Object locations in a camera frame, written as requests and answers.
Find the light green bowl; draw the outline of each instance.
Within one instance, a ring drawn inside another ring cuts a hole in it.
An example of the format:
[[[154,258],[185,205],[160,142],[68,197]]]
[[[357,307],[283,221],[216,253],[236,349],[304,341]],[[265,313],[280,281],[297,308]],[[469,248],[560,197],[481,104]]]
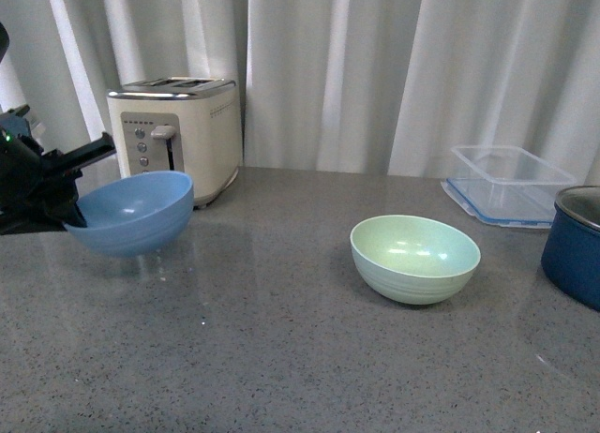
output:
[[[350,233],[356,268],[381,295],[412,305],[434,304],[459,292],[481,259],[465,233],[418,216],[377,216]]]

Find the blue pot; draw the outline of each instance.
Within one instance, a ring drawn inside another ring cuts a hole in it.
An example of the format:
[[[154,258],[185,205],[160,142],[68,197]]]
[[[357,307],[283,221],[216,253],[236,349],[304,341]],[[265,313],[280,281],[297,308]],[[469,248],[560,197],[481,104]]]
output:
[[[559,192],[542,268],[562,291],[600,311],[600,187]]]

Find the blue bowl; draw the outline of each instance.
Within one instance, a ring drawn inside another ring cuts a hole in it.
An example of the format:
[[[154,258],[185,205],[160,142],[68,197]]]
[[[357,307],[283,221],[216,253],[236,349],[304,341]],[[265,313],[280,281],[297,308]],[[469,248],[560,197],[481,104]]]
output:
[[[559,192],[542,269],[563,292],[600,310],[600,187]]]
[[[132,257],[175,239],[194,208],[193,183],[176,171],[142,173],[117,180],[81,197],[87,227],[65,228],[103,255]]]

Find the cream toaster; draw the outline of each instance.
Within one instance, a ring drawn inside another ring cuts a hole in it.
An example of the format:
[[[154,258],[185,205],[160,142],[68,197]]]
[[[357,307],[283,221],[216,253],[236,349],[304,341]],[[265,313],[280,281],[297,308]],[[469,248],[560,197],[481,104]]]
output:
[[[181,171],[194,182],[194,205],[211,202],[242,164],[237,85],[171,77],[134,82],[107,95],[122,177]]]

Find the gray countertop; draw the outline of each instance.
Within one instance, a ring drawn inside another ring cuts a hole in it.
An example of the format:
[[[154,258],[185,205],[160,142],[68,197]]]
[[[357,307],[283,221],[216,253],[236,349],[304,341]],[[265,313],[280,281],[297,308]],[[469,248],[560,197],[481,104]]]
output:
[[[435,306],[373,291],[349,234],[382,214],[469,234],[472,280]],[[0,431],[600,431],[600,313],[545,278],[547,235],[438,180],[244,168],[156,253],[2,236]]]

